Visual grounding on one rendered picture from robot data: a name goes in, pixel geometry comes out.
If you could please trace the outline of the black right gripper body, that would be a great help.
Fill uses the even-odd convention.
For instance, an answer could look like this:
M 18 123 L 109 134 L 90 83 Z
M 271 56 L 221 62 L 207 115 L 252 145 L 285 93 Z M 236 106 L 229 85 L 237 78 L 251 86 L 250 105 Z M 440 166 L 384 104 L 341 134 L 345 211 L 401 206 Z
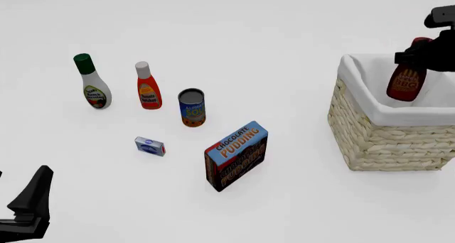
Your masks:
M 441 31 L 432 41 L 432 64 L 430 70 L 455 72 L 455 30 Z

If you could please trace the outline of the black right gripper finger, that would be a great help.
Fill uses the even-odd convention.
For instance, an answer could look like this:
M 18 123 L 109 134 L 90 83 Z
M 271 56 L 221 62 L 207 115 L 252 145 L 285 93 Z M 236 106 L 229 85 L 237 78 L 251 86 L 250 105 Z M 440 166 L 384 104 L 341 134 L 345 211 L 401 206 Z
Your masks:
M 394 62 L 397 65 L 415 65 L 420 68 L 430 68 L 429 43 L 413 43 L 403 52 L 395 53 Z

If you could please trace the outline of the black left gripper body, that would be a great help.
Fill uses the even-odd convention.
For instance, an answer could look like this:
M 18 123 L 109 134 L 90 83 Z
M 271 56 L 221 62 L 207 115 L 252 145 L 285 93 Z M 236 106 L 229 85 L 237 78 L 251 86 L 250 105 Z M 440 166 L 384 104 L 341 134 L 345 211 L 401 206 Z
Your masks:
M 25 220 L 0 219 L 0 241 L 42 239 L 48 229 L 47 217 L 25 216 Z

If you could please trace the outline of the dark red bbq sauce bottle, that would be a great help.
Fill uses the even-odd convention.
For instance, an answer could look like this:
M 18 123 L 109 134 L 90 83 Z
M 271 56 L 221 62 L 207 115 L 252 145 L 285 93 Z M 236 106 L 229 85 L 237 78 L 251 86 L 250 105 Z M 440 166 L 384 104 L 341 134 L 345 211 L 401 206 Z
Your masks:
M 431 38 L 415 38 L 413 43 L 430 43 Z M 387 86 L 387 96 L 401 102 L 412 102 L 417 98 L 427 76 L 425 67 L 397 65 Z

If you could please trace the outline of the white cloth basket liner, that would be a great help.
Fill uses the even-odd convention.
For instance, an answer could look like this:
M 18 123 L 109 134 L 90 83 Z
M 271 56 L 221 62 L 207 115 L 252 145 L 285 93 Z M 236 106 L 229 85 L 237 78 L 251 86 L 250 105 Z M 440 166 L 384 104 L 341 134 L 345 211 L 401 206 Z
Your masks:
M 428 70 L 417 98 L 400 102 L 386 94 L 396 67 L 393 55 L 344 55 L 338 78 L 355 100 L 354 107 L 374 125 L 455 126 L 455 72 Z

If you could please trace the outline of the woven pale wicker basket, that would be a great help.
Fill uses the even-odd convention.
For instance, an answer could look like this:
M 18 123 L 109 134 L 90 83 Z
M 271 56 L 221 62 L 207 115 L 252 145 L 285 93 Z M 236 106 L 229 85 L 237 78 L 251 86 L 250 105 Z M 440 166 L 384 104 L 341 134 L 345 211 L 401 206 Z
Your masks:
M 455 158 L 455 126 L 377 126 L 342 80 L 336 84 L 328 124 L 352 171 L 435 171 Z

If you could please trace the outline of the small flat plate on stalk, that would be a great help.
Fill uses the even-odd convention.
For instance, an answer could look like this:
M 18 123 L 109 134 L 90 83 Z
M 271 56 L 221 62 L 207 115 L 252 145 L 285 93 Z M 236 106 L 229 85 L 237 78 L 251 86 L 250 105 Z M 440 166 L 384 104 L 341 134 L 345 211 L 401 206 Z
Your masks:
M 455 29 L 455 5 L 433 8 L 424 20 L 427 28 L 450 27 Z

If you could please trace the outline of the ranch dressing bottle green cap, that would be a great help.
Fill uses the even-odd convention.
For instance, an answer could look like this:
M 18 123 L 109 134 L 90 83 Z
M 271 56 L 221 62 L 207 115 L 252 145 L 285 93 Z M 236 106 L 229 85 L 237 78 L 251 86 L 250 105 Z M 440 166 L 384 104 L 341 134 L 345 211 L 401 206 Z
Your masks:
M 112 93 L 97 73 L 90 55 L 81 53 L 73 61 L 82 77 L 83 94 L 90 106 L 95 109 L 108 108 L 112 103 Z

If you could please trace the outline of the small silver blue box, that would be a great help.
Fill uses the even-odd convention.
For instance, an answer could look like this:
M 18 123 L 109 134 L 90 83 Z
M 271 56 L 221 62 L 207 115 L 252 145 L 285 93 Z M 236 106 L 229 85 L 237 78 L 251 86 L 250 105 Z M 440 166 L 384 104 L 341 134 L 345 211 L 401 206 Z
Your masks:
M 140 136 L 136 137 L 134 142 L 139 151 L 143 151 L 145 153 L 150 153 L 160 157 L 163 157 L 166 153 L 164 143 L 162 142 L 143 138 Z

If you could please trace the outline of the red ketchup bottle white cap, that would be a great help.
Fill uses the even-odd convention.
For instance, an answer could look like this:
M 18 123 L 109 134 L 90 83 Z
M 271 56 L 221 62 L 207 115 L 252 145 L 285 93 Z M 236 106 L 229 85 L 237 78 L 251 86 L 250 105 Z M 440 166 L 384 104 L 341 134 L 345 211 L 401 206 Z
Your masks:
M 140 61 L 136 63 L 135 68 L 138 76 L 138 96 L 142 108 L 148 110 L 161 108 L 161 93 L 154 77 L 151 75 L 149 64 L 145 61 Z

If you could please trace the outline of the blue alphabet soup can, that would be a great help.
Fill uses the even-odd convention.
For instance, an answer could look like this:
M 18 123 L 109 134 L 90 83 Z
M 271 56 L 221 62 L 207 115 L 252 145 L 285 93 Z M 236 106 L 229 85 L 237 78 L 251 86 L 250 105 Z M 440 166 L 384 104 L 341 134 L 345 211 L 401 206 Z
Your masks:
M 205 123 L 204 93 L 195 88 L 185 89 L 178 94 L 181 118 L 187 127 L 198 127 Z

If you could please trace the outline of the chocolate pudding box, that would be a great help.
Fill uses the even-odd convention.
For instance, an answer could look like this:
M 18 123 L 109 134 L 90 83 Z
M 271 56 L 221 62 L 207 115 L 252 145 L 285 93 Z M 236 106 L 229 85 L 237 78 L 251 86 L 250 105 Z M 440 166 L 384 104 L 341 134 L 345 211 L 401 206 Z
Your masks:
M 256 121 L 204 151 L 206 179 L 218 192 L 264 161 L 268 131 Z

